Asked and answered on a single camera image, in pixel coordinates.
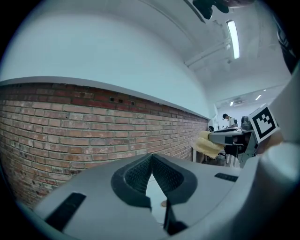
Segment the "white ceiling pipe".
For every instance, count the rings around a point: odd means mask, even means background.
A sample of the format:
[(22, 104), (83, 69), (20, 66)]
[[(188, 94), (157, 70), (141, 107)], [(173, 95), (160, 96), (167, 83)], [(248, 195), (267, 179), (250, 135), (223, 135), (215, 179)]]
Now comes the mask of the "white ceiling pipe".
[(230, 43), (231, 43), (231, 40), (230, 39), (226, 39), (224, 42), (218, 44), (218, 45), (215, 45), (213, 47), (210, 47), (206, 50), (204, 50), (203, 52), (201, 53), (198, 53), (197, 55), (193, 56), (192, 58), (184, 61), (184, 64), (187, 66), (187, 67), (190, 67), (192, 66), (193, 64), (197, 63), (198, 61), (202, 60), (202, 59), (205, 59), (206, 57), (209, 57), (211, 56), (212, 54), (218, 52), (218, 51), (221, 51), (223, 49), (225, 50), (228, 50), (230, 49)]

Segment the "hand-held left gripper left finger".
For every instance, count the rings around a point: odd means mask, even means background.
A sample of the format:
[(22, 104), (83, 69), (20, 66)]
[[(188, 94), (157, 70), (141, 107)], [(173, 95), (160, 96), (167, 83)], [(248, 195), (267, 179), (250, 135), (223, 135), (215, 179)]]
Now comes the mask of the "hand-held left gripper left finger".
[(50, 240), (163, 240), (146, 196), (150, 154), (82, 171), (34, 208)]

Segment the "person's right forearm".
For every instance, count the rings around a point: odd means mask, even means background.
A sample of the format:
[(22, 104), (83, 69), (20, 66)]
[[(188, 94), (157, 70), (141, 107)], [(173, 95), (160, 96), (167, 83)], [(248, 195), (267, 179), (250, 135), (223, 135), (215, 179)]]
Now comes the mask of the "person's right forearm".
[(270, 147), (277, 146), (283, 141), (283, 135), (281, 131), (277, 131), (273, 133), (271, 136), (260, 142), (256, 149), (256, 154), (263, 154), (266, 152)]

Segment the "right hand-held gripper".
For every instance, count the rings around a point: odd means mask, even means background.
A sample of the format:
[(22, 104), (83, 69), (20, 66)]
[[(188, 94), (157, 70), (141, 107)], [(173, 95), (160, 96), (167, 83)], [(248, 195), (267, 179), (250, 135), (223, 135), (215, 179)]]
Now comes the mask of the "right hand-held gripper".
[(267, 104), (241, 118), (240, 127), (209, 134), (211, 142), (225, 145), (225, 152), (236, 159), (234, 166), (243, 168), (246, 161), (256, 156), (263, 141), (279, 130)]

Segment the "yellow sponge brush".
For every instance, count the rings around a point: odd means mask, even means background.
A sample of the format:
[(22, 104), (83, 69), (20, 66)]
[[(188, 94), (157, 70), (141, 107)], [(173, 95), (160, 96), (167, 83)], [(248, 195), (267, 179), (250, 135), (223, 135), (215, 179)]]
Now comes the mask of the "yellow sponge brush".
[(214, 143), (209, 140), (209, 134), (209, 131), (200, 132), (194, 142), (193, 149), (212, 159), (215, 159), (219, 152), (224, 150), (225, 145)]

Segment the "long ceiling light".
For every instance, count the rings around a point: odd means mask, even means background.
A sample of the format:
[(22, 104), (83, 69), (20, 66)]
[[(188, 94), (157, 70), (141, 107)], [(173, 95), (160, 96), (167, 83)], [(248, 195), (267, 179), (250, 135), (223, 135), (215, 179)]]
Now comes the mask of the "long ceiling light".
[(226, 22), (230, 36), (231, 36), (231, 42), (232, 42), (232, 47), (233, 47), (233, 55), (235, 59), (238, 59), (240, 57), (240, 45), (239, 45), (239, 37), (237, 33), (237, 28), (235, 21), (229, 20)]

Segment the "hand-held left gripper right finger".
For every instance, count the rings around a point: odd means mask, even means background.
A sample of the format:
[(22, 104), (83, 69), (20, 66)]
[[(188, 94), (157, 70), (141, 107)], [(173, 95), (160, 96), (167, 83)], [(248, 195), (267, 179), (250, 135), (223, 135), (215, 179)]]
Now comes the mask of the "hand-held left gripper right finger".
[(164, 230), (169, 236), (234, 236), (257, 166), (257, 158), (239, 169), (152, 155), (152, 174), (167, 198)]

